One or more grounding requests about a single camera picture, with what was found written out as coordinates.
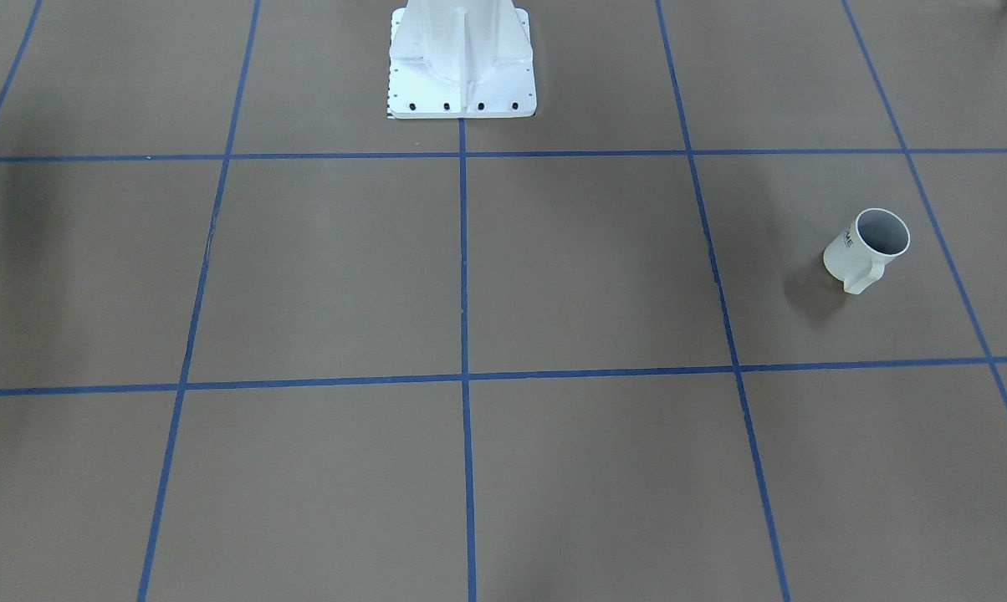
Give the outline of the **white ceramic mug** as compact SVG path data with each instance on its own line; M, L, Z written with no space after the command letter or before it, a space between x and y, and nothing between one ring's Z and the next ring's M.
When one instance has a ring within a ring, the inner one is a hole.
M909 228L897 214L882 208L867 208L827 245L822 252L822 264L841 283L844 293L859 296L879 281L886 266L909 247Z

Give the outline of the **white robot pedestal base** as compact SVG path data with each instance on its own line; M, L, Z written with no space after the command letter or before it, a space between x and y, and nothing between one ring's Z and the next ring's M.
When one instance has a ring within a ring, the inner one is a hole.
M537 113L530 18L511 1L408 1L392 12L390 26L386 117Z

